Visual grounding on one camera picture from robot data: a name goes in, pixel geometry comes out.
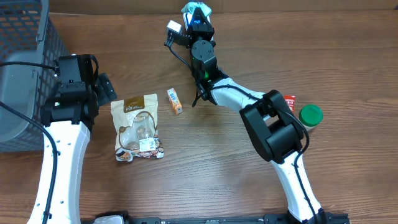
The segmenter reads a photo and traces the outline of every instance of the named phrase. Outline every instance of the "blue gray crate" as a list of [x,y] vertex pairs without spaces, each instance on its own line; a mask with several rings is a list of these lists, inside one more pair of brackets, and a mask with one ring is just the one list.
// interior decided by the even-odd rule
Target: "blue gray crate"
[[[68,52],[49,19],[48,0],[0,0],[0,62],[55,66]],[[40,122],[40,107],[56,82],[53,71],[26,65],[0,67],[0,100]],[[0,108],[0,152],[43,149],[43,134]]]

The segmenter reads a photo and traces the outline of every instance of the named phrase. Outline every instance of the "plastic bin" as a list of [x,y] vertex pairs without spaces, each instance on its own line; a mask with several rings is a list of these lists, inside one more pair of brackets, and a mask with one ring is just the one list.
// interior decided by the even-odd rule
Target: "plastic bin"
[[[55,66],[68,52],[49,19],[48,0],[0,0],[0,62],[34,62]],[[40,107],[56,78],[53,71],[27,65],[0,67],[0,100],[40,122]],[[0,108],[0,152],[43,149],[43,134]]]

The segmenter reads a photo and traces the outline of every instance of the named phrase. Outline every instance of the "white label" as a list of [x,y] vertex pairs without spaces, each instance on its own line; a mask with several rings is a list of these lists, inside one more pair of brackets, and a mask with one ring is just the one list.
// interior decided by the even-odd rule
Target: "white label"
[[147,152],[147,151],[152,151],[152,150],[156,150],[154,138],[141,139],[139,141],[139,151],[140,152]]

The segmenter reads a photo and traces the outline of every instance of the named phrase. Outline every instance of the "wooden tabletop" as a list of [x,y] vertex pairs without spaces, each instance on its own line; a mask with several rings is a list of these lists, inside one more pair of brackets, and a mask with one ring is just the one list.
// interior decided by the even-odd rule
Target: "wooden tabletop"
[[[110,105],[100,108],[85,154],[80,213],[128,210],[135,217],[186,218],[285,213],[278,176],[238,114],[199,101],[188,68],[163,46],[181,15],[52,16],[67,49],[93,54],[118,99],[156,93],[165,157],[116,162]],[[398,222],[398,12],[215,14],[218,65],[255,91],[315,103],[324,120],[304,155],[322,207],[352,223]],[[174,46],[188,59],[188,50]],[[174,87],[184,112],[172,113]],[[42,152],[0,154],[0,223],[26,223]]]

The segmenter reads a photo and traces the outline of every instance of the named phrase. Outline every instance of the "green lid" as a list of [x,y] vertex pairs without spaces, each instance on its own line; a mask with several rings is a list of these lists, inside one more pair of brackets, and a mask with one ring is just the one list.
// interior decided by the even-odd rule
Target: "green lid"
[[298,119],[304,125],[308,127],[314,127],[321,123],[323,119],[323,113],[321,108],[319,108],[317,105],[306,105],[300,110]]

